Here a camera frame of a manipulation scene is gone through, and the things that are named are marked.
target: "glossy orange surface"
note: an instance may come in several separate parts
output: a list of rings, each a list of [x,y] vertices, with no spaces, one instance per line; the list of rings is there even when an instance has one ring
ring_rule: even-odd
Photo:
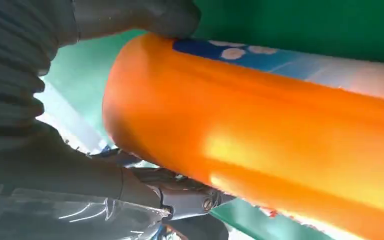
[[[130,41],[103,116],[119,147],[208,185],[384,240],[384,99]]]

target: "dark fabric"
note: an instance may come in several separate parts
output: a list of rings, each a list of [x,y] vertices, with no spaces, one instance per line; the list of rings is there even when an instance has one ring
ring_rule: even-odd
[[[160,207],[157,194],[140,182],[128,169],[118,168],[111,162],[90,160],[64,144],[58,131],[53,127],[36,120],[36,117],[44,112],[42,103],[34,98],[34,94],[42,92],[45,87],[38,76],[43,76],[49,71],[58,48],[76,43],[82,33],[84,35],[87,32],[88,37],[97,38],[138,26],[137,22],[110,21],[109,25],[104,24],[102,18],[105,17],[105,13],[111,13],[113,17],[115,14],[119,20],[141,21],[140,17],[117,16],[117,14],[132,12],[129,6],[114,5],[116,2],[127,3],[121,0],[119,2],[79,0],[77,4],[73,0],[0,0],[0,186],[4,190],[28,189],[96,196],[137,204],[135,206]],[[102,7],[99,9],[94,7],[101,3]],[[146,15],[147,20],[152,23],[145,27],[149,30],[161,28],[161,25],[157,24],[158,21],[157,27],[153,27],[153,20],[160,20],[159,23],[164,25],[164,23],[176,22],[169,18],[183,16],[182,13],[185,13],[189,19],[184,22],[185,28],[179,24],[171,24],[164,28],[164,34],[171,37],[185,37],[198,25],[199,11],[194,8],[191,0],[161,0],[158,3],[152,0],[136,0],[135,3],[137,3],[136,6],[144,5],[140,9],[167,10],[167,12]],[[168,3],[177,7],[165,6]],[[176,11],[176,14],[170,14],[170,11]],[[100,31],[100,26],[105,27],[104,32]],[[7,197],[3,194],[4,192],[0,192],[0,198]],[[0,202],[0,209],[3,209],[4,205],[5,202]],[[37,222],[30,218],[14,219],[18,219],[17,223],[25,227],[30,227]],[[120,220],[122,222],[116,224],[117,227],[114,230],[122,228],[123,223],[129,226],[140,219],[127,214],[121,216]],[[1,233],[16,231],[12,229],[15,225],[15,222],[5,225],[8,227],[1,230]],[[93,227],[85,227],[85,229],[95,234],[103,230],[103,228],[94,229]],[[33,227],[32,231],[37,231],[33,233],[38,236],[41,234],[37,227]],[[83,235],[88,237],[82,236],[81,239],[96,239],[92,234],[86,234],[86,231]],[[7,237],[0,239],[13,239],[13,235]],[[78,236],[74,232],[73,235],[68,234],[65,238],[58,239],[76,239],[76,237]]]

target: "blue label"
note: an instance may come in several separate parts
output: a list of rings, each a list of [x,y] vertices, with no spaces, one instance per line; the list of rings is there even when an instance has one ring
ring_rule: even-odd
[[[333,57],[223,41],[178,40],[173,49],[336,88],[348,87],[347,76],[355,70]]]
[[[178,40],[178,52],[384,98],[384,64],[223,41]]]

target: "green background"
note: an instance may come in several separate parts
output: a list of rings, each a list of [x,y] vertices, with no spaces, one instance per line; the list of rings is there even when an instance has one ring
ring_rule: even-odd
[[[384,0],[196,0],[202,21],[194,37],[384,62]],[[121,47],[133,30],[62,48],[45,79],[101,135],[101,103]],[[242,200],[213,213],[256,239],[324,240],[284,217],[268,219]]]

